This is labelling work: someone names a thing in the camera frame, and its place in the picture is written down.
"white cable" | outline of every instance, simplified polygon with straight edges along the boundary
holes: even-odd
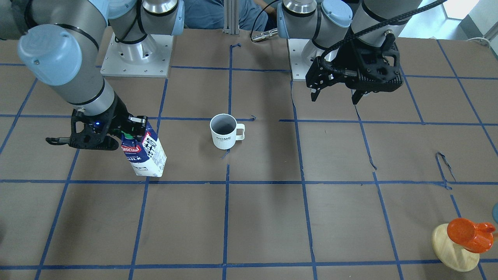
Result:
[[[491,48],[491,42],[488,39],[483,38],[483,37],[474,37],[474,38],[468,39],[467,41],[478,41],[479,44],[481,44],[483,46],[487,46],[488,48]]]

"mug handle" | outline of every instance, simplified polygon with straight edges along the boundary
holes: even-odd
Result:
[[[480,223],[476,225],[477,230],[491,233],[496,230],[495,226],[492,223]]]
[[[237,126],[235,126],[235,130],[242,130],[242,135],[236,135],[235,141],[244,140],[246,137],[246,126],[244,124],[237,124]]]

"white mug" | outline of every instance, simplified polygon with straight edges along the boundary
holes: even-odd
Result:
[[[218,149],[227,150],[235,145],[235,141],[244,140],[246,126],[237,124],[237,120],[228,114],[218,114],[209,122],[213,143]]]

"orange mug handle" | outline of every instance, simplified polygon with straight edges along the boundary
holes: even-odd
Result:
[[[480,223],[476,224],[476,228],[479,231],[486,232],[486,233],[492,233],[493,231],[496,230],[495,226],[491,223]]]

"mug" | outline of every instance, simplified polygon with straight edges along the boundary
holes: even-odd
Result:
[[[493,246],[496,228],[491,223],[476,224],[465,218],[457,218],[448,224],[446,232],[451,241],[472,253],[484,253]]]
[[[218,149],[227,150],[235,145],[235,141],[244,140],[246,126],[237,124],[237,120],[229,114],[218,114],[209,122],[213,143]],[[242,130],[242,135],[237,135],[237,130]]]

